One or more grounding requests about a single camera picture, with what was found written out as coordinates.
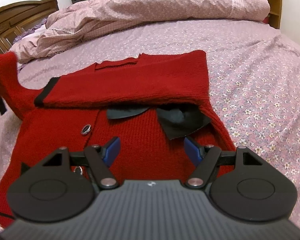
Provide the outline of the red knit cardigan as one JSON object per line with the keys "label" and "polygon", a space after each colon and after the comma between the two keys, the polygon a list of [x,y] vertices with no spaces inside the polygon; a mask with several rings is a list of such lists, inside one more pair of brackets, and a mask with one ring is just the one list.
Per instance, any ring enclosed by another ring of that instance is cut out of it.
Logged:
{"label": "red knit cardigan", "polygon": [[22,121],[10,165],[0,182],[0,225],[12,219],[6,193],[24,166],[32,167],[61,146],[81,151],[119,137],[121,150],[111,166],[118,181],[186,178],[194,170],[181,138],[170,140],[157,108],[196,106],[207,125],[189,131],[200,144],[235,149],[209,99],[206,53],[147,55],[94,63],[52,78],[43,89],[18,81],[14,53],[0,54],[0,100]]}

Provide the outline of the pink floral bed sheet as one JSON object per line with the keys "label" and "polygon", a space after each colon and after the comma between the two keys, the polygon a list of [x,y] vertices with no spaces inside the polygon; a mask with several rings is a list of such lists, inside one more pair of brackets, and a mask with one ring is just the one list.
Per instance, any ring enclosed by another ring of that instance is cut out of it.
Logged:
{"label": "pink floral bed sheet", "polygon": [[19,67],[27,88],[93,63],[140,54],[207,55],[210,101],[235,146],[254,150],[298,189],[292,221],[300,226],[300,46],[263,23],[160,22],[82,43]]}

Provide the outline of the pink floral duvet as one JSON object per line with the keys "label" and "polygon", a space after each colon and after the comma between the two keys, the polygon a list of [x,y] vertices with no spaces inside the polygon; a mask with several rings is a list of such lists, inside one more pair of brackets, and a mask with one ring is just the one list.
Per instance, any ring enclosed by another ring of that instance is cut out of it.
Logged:
{"label": "pink floral duvet", "polygon": [[19,63],[51,57],[82,42],[148,22],[234,19],[262,22],[268,0],[86,0],[51,14],[46,29],[10,51]]}

